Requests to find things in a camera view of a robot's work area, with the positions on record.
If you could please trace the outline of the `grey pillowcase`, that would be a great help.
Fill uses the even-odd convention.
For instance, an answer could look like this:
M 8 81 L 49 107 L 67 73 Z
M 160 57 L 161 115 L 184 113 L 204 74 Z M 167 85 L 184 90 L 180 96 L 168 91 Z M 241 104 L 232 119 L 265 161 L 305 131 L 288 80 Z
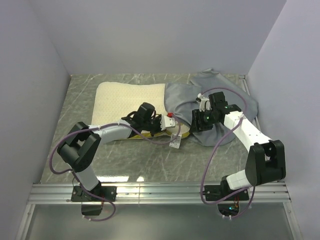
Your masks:
M 196 98 L 199 93 L 212 88 L 222 87 L 225 100 L 230 105 L 237 105 L 245 111 L 244 115 L 250 121 L 258 115 L 258 102 L 221 73 L 212 68 L 193 76 L 190 84 L 167 83 L 164 90 L 164 106 L 169 113 L 174 113 L 181 122 L 192 124 L 192 110 L 198 109 Z

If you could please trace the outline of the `cream quilted pillow yellow edge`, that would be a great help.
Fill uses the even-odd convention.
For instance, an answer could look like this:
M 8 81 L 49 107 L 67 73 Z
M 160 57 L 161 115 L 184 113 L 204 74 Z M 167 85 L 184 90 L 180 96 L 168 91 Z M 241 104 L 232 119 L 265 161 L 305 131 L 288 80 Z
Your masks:
M 133 85 L 119 82 L 103 82 L 96 90 L 91 127 L 115 123 L 147 102 L 157 114 L 166 115 L 164 83 Z

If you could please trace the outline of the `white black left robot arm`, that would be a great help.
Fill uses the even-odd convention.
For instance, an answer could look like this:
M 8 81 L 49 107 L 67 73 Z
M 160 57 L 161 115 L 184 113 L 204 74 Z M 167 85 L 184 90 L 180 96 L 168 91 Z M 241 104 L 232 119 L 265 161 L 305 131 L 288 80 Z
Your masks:
M 96 201 L 102 196 L 102 184 L 92 169 L 92 162 L 99 145 L 129 139 L 143 131 L 153 137 L 167 128 L 167 121 L 167 116 L 156 114 L 155 107 L 144 102 L 137 111 L 117 122 L 102 126 L 78 122 L 58 145 L 57 153 L 71 167 L 75 179 L 84 188 L 84 197 Z

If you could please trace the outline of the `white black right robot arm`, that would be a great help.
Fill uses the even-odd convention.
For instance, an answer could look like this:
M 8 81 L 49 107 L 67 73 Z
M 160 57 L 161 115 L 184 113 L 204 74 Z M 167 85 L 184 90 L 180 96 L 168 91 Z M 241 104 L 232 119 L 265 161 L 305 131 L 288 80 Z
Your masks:
M 222 91 L 205 97 L 198 94 L 199 108 L 192 111 L 191 130 L 200 133 L 222 124 L 241 141 L 248 152 L 245 168 L 225 176 L 220 182 L 220 194 L 233 199 L 239 189 L 280 181 L 286 177 L 285 147 L 256 128 L 236 104 L 228 104 Z

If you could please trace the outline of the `white pillow care label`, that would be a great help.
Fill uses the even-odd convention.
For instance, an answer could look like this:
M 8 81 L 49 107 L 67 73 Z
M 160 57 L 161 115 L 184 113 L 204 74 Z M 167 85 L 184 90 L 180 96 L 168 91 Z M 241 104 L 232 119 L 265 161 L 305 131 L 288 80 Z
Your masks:
M 182 134 L 172 134 L 170 137 L 169 146 L 174 149 L 179 149 L 182 141 Z

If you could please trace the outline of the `aluminium right side rail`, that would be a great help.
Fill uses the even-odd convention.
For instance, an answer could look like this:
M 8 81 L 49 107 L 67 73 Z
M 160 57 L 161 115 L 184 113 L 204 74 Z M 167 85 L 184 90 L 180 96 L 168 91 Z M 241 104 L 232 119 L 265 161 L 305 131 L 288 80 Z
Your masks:
M 236 180 L 247 185 L 258 186 L 277 180 L 282 176 L 283 146 L 263 134 L 244 115 L 239 116 L 240 126 L 235 131 L 236 136 L 248 151 L 245 168 L 236 174 Z

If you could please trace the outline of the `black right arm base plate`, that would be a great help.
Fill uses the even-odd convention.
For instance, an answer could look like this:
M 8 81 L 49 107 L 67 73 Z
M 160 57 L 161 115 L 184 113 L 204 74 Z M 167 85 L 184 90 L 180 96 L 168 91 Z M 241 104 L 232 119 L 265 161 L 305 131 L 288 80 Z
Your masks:
M 204 186 L 203 195 L 207 202 L 215 202 L 234 192 L 235 190 L 231 190 L 227 186 L 209 184 Z M 248 201 L 249 200 L 248 191 L 246 189 L 242 190 L 241 192 L 238 192 L 237 194 L 232 195 L 225 199 L 225 201 L 234 201 L 234 200 Z

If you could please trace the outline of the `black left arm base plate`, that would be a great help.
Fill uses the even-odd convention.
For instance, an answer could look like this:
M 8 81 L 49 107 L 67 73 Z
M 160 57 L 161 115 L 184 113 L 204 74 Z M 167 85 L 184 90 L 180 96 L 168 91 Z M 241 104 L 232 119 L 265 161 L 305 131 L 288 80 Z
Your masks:
M 99 197 L 105 198 L 111 202 L 116 200 L 117 187 L 116 186 L 102 186 Z M 70 198 L 71 202 L 98 202 L 99 198 L 87 194 L 79 185 L 74 186 Z

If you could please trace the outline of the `aluminium front rail frame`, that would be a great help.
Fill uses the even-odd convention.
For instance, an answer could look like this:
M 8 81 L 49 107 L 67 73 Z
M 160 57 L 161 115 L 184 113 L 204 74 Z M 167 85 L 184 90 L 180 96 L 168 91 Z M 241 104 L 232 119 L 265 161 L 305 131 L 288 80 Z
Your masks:
M 301 240 L 283 182 L 206 205 L 191 182 L 104 183 L 116 205 L 76 184 L 35 184 L 18 240 Z

